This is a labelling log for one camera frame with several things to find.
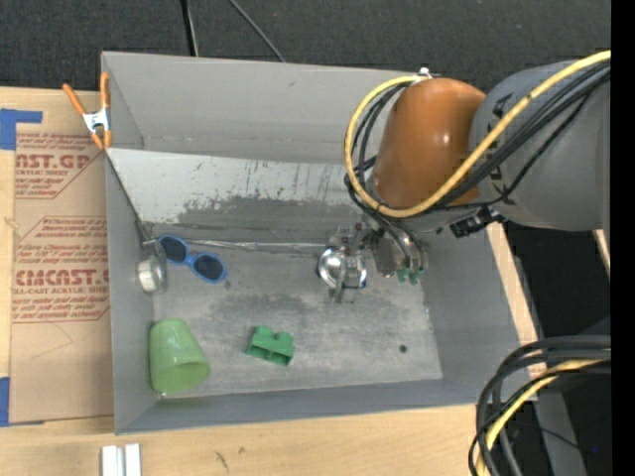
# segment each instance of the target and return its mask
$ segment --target black cable stand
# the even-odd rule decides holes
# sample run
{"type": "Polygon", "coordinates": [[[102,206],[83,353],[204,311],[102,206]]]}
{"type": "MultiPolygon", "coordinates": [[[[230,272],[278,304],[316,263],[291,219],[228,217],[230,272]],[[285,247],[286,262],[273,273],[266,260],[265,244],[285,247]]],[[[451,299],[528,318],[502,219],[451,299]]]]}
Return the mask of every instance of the black cable stand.
{"type": "Polygon", "coordinates": [[[194,24],[191,21],[190,8],[188,7],[188,0],[181,1],[181,12],[183,14],[183,21],[186,25],[186,35],[188,36],[188,48],[190,49],[191,57],[198,57],[198,44],[196,43],[196,34],[194,33],[194,24]]]}

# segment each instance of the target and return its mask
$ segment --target white plastic piece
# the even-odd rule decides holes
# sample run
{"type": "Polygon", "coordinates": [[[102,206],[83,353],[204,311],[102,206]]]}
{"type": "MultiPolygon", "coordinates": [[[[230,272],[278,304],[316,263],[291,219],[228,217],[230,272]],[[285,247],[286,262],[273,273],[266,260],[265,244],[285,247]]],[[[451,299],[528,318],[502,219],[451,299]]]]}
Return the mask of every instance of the white plastic piece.
{"type": "Polygon", "coordinates": [[[101,476],[141,476],[140,444],[103,446],[101,476]]]}

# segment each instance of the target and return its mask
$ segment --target black cable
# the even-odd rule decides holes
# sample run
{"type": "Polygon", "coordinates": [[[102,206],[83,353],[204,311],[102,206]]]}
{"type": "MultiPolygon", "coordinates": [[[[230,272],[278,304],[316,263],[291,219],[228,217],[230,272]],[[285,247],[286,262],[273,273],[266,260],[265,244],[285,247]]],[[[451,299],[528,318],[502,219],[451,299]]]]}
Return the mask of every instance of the black cable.
{"type": "Polygon", "coordinates": [[[595,69],[584,72],[583,75],[579,76],[569,85],[562,87],[554,95],[552,95],[535,114],[527,119],[521,128],[514,132],[514,134],[492,154],[486,163],[481,165],[476,171],[470,173],[469,178],[466,181],[462,182],[461,185],[446,194],[437,204],[447,205],[477,186],[532,136],[545,127],[545,125],[559,116],[565,109],[578,101],[581,97],[588,95],[592,90],[604,83],[607,79],[610,79],[610,65],[600,64],[599,66],[596,66],[595,69]],[[574,93],[575,88],[606,69],[609,69],[609,73],[605,73],[598,80],[590,83],[579,92],[574,93]],[[561,102],[562,99],[568,95],[571,97],[566,99],[564,102],[561,102]]]}
{"type": "Polygon", "coordinates": [[[194,24],[191,21],[190,7],[188,0],[179,0],[181,2],[181,13],[183,21],[186,25],[186,35],[188,36],[188,49],[191,57],[198,57],[198,43],[196,42],[196,34],[194,32],[194,24]]]}
{"type": "Polygon", "coordinates": [[[489,470],[491,476],[500,476],[500,473],[498,472],[497,466],[496,466],[496,462],[494,461],[491,452],[489,451],[489,449],[487,448],[487,443],[485,440],[485,435],[487,433],[487,429],[492,426],[494,424],[494,422],[501,417],[502,415],[504,415],[520,398],[520,396],[522,394],[524,394],[527,390],[529,390],[531,387],[533,387],[535,384],[544,381],[545,379],[551,379],[553,377],[561,377],[564,376],[566,374],[571,374],[571,375],[579,375],[579,374],[592,374],[592,372],[589,372],[591,369],[589,367],[582,367],[579,369],[574,369],[574,370],[559,370],[559,371],[555,371],[552,372],[549,375],[544,375],[544,376],[540,376],[528,383],[526,383],[523,387],[521,387],[519,390],[517,390],[512,397],[510,397],[510,399],[505,403],[505,405],[503,406],[503,408],[497,412],[496,414],[492,415],[483,425],[479,426],[477,428],[477,434],[474,437],[469,451],[468,451],[468,457],[467,457],[467,463],[469,466],[469,470],[470,473],[474,476],[478,476],[478,473],[476,472],[476,467],[474,465],[474,448],[476,447],[476,444],[479,445],[479,449],[481,451],[483,460],[485,462],[485,465],[487,467],[487,469],[489,470]]]}
{"type": "Polygon", "coordinates": [[[490,201],[489,204],[493,204],[495,202],[506,199],[509,194],[511,194],[516,187],[520,184],[525,175],[529,172],[529,169],[536,163],[538,159],[540,159],[547,149],[561,136],[561,134],[567,129],[567,127],[571,124],[571,122],[575,119],[575,117],[579,114],[580,110],[584,106],[585,102],[588,100],[590,95],[587,95],[582,102],[577,106],[577,108],[569,115],[569,117],[556,129],[549,138],[545,140],[545,142],[540,146],[540,148],[534,153],[529,161],[523,166],[523,169],[516,175],[513,181],[509,184],[503,194],[495,199],[494,201],[490,201]]]}
{"type": "MultiPolygon", "coordinates": [[[[605,360],[607,357],[606,351],[559,351],[556,355],[548,354],[546,357],[545,363],[555,363],[554,360],[560,359],[563,361],[570,359],[592,359],[592,360],[605,360]]],[[[492,408],[495,411],[500,410],[501,408],[501,394],[502,394],[502,380],[498,382],[492,389],[492,408]]],[[[507,459],[507,464],[511,469],[514,476],[523,476],[523,472],[516,460],[516,456],[514,455],[512,446],[509,442],[509,437],[505,428],[503,428],[499,435],[498,441],[503,452],[503,455],[507,459]]]]}
{"type": "MultiPolygon", "coordinates": [[[[496,375],[490,379],[481,392],[476,411],[477,429],[480,429],[480,427],[485,423],[489,395],[493,393],[500,394],[504,379],[512,373],[523,367],[535,365],[537,363],[555,363],[558,360],[570,360],[572,358],[610,360],[610,352],[606,350],[598,351],[598,349],[609,348],[610,337],[603,335],[554,337],[551,339],[539,340],[518,348],[505,358],[499,366],[496,375]],[[536,351],[547,352],[538,355],[533,354],[536,351]]],[[[495,401],[494,405],[498,406],[498,408],[495,409],[500,409],[500,395],[498,395],[498,402],[496,403],[495,401]]],[[[486,461],[488,463],[493,463],[493,459],[490,460],[488,455],[484,454],[483,458],[486,456],[488,458],[486,461]]]]}
{"type": "Polygon", "coordinates": [[[280,52],[278,51],[278,49],[272,44],[272,42],[269,40],[269,38],[265,35],[265,33],[260,30],[260,27],[258,27],[258,25],[256,25],[256,23],[254,22],[254,20],[252,20],[249,15],[243,10],[242,7],[240,7],[240,5],[238,4],[238,2],[236,2],[236,0],[228,0],[229,3],[234,7],[234,9],[236,9],[240,15],[244,18],[244,20],[249,23],[249,25],[251,25],[251,27],[256,31],[256,33],[260,36],[260,38],[267,44],[267,46],[269,47],[269,49],[274,53],[274,55],[278,58],[279,61],[281,62],[285,62],[286,60],[283,58],[283,56],[280,54],[280,52]]]}
{"type": "MultiPolygon", "coordinates": [[[[589,87],[588,91],[591,91],[592,89],[595,89],[599,84],[601,84],[602,82],[605,82],[606,79],[602,79],[601,81],[598,82],[597,85],[594,85],[593,87],[589,87]]],[[[516,175],[516,177],[512,180],[512,182],[510,183],[510,185],[505,188],[505,191],[498,197],[496,197],[495,199],[491,199],[491,200],[487,200],[487,201],[481,201],[481,202],[477,202],[477,203],[468,203],[468,204],[460,204],[460,205],[456,205],[456,206],[446,206],[446,205],[435,205],[432,208],[430,208],[429,210],[427,210],[427,213],[439,213],[439,212],[452,212],[452,211],[464,211],[466,209],[478,209],[478,208],[483,208],[486,206],[490,206],[492,204],[495,204],[505,198],[507,198],[520,184],[520,182],[522,181],[522,179],[526,176],[526,174],[529,172],[529,170],[531,169],[531,167],[536,163],[536,161],[538,159],[540,159],[545,152],[548,150],[548,148],[561,136],[561,134],[564,132],[564,130],[571,124],[571,122],[574,120],[574,118],[579,114],[579,111],[581,110],[582,105],[586,102],[586,100],[588,100],[588,97],[590,96],[589,93],[587,93],[587,90],[585,90],[584,92],[581,92],[579,96],[584,96],[583,101],[579,104],[579,106],[570,114],[570,116],[558,127],[558,129],[556,129],[549,138],[547,138],[547,140],[543,143],[543,145],[541,145],[541,147],[534,153],[534,155],[530,158],[530,160],[527,162],[527,164],[525,166],[523,166],[523,169],[516,175]]],[[[577,97],[575,99],[571,100],[571,103],[576,102],[577,97]]]]}
{"type": "Polygon", "coordinates": [[[402,88],[404,88],[404,85],[398,84],[397,86],[394,86],[390,90],[388,90],[384,95],[382,95],[382,97],[378,101],[379,104],[377,104],[377,106],[372,110],[372,114],[370,115],[368,119],[368,123],[364,130],[364,137],[361,141],[361,144],[359,145],[359,157],[358,157],[358,167],[360,169],[360,171],[358,171],[359,183],[362,185],[362,188],[364,190],[366,189],[366,178],[363,171],[364,170],[363,165],[365,163],[366,147],[368,146],[370,133],[372,131],[373,125],[375,125],[375,122],[377,121],[377,117],[379,116],[379,113],[381,113],[381,110],[386,106],[386,104],[388,104],[390,99],[397,92],[401,91],[402,88]]]}
{"type": "MultiPolygon", "coordinates": [[[[589,353],[588,350],[586,349],[586,347],[589,345],[592,345],[593,347],[610,348],[610,337],[603,336],[603,335],[600,335],[599,337],[595,335],[588,335],[588,336],[574,336],[573,338],[559,337],[557,339],[542,340],[535,343],[533,346],[530,346],[531,349],[534,349],[534,350],[543,349],[543,350],[552,350],[552,351],[557,350],[558,352],[555,354],[553,352],[552,353],[548,352],[538,357],[523,356],[523,354],[527,354],[525,352],[528,349],[527,347],[520,348],[517,351],[514,351],[501,364],[499,368],[499,373],[497,374],[497,376],[495,376],[495,378],[498,377],[499,379],[493,379],[492,380],[493,382],[490,381],[491,385],[490,383],[488,383],[488,385],[483,390],[483,394],[481,394],[481,397],[479,398],[479,405],[481,407],[486,407],[487,395],[491,393],[492,406],[495,410],[499,410],[501,405],[502,382],[504,377],[506,377],[507,375],[511,373],[511,372],[508,372],[508,370],[510,368],[513,368],[514,366],[517,366],[518,364],[521,364],[523,366],[529,366],[529,364],[531,364],[530,363],[531,359],[536,359],[536,358],[538,358],[539,360],[544,359],[544,362],[549,364],[554,362],[555,357],[557,357],[558,359],[564,359],[564,360],[571,359],[571,358],[590,358],[590,359],[602,360],[602,359],[606,359],[607,357],[610,357],[610,353],[607,354],[605,350],[599,353],[596,352],[595,354],[589,353]]],[[[485,413],[483,410],[477,411],[477,422],[479,422],[480,420],[483,421],[484,417],[485,417],[485,413]]],[[[505,429],[502,429],[499,434],[499,444],[503,452],[503,455],[507,459],[507,463],[512,473],[515,476],[522,476],[522,470],[520,469],[518,461],[516,460],[511,444],[509,442],[509,437],[505,429]]]]}

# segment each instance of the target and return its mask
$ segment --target green block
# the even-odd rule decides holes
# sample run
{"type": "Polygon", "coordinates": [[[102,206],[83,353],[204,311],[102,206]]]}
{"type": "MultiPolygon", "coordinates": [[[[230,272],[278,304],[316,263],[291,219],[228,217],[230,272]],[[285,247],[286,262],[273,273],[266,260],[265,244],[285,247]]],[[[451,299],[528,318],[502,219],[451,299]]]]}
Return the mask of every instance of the green block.
{"type": "Polygon", "coordinates": [[[256,358],[287,366],[295,351],[294,337],[286,331],[274,334],[269,326],[256,326],[246,352],[256,358]]]}
{"type": "Polygon", "coordinates": [[[419,280],[421,279],[421,275],[424,274],[424,269],[423,268],[418,268],[417,270],[412,270],[410,272],[410,275],[408,276],[408,280],[410,281],[410,284],[412,284],[413,286],[419,283],[419,280]]]}
{"type": "Polygon", "coordinates": [[[408,276],[410,275],[410,268],[402,268],[401,270],[397,270],[397,279],[399,282],[406,282],[408,276]]]}

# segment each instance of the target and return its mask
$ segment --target silver metal object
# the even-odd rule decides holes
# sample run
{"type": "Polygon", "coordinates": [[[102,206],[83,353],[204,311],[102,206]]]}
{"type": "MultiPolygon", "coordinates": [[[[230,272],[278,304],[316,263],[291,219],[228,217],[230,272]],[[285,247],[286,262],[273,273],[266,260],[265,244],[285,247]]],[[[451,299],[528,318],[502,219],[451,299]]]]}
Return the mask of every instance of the silver metal object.
{"type": "Polygon", "coordinates": [[[98,127],[110,130],[110,108],[102,107],[96,113],[84,113],[82,118],[91,132],[96,132],[98,127]]]}
{"type": "Polygon", "coordinates": [[[144,293],[162,293],[168,288],[166,253],[157,240],[142,244],[148,259],[137,265],[137,279],[144,293]]]}

